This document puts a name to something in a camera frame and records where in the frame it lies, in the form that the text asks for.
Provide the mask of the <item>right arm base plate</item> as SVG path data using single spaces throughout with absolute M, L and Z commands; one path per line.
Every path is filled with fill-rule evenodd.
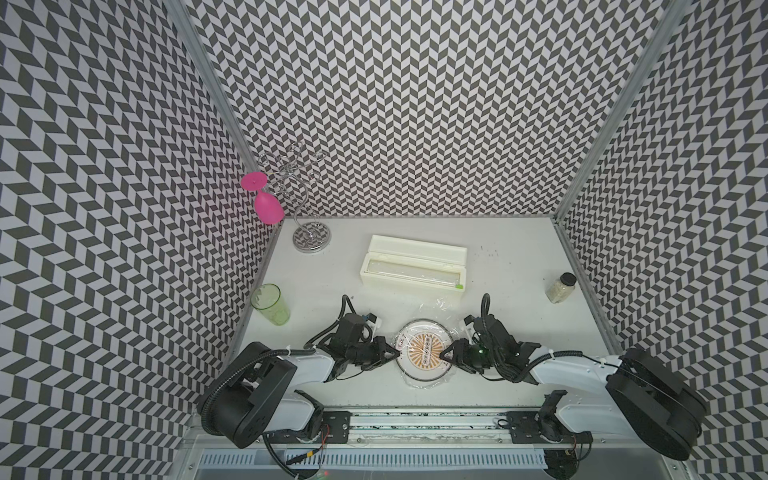
M 577 447 L 594 441 L 591 432 L 572 432 L 554 415 L 541 416 L 534 411 L 508 411 L 506 429 L 516 445 L 560 445 Z

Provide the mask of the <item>clear plastic wrap sheet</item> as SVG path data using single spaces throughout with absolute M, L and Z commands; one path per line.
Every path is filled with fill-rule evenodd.
M 399 351 L 395 363 L 405 383 L 414 389 L 429 389 L 446 383 L 456 368 L 441 355 L 464 337 L 460 320 L 443 300 L 422 304 L 392 337 Z

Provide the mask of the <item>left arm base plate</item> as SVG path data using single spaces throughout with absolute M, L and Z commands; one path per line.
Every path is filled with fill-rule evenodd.
M 300 431 L 278 430 L 268 432 L 266 437 L 276 444 L 346 444 L 349 439 L 352 413 L 337 410 L 325 411 L 321 417 L 310 421 L 309 425 Z

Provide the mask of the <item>cream plastic wrap dispenser box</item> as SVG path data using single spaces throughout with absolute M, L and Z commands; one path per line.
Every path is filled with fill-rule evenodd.
M 359 275 L 372 288 L 461 297 L 467 260 L 466 247 L 373 235 Z

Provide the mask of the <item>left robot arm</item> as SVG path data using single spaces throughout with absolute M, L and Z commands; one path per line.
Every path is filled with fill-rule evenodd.
M 248 344 L 199 399 L 203 430 L 238 448 L 260 438 L 321 438 L 325 407 L 302 387 L 340 381 L 348 366 L 365 373 L 398 359 L 401 352 L 374 332 L 376 321 L 373 314 L 342 313 L 302 349 Z

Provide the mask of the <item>white plate with orange pattern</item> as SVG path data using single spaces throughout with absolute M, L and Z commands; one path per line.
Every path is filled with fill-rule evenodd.
M 417 383 L 432 383 L 443 378 L 451 364 L 440 353 L 453 342 L 448 329 L 430 319 L 416 319 L 406 324 L 395 338 L 400 351 L 396 363 L 406 378 Z

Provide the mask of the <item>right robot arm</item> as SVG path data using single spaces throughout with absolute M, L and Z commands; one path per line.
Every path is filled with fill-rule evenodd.
M 637 438 L 672 460 L 690 458 L 709 409 L 663 362 L 640 348 L 598 358 L 515 339 L 494 315 L 464 320 L 468 337 L 440 354 L 442 361 L 494 380 L 549 386 L 534 420 L 540 436 L 559 443 L 583 434 Z

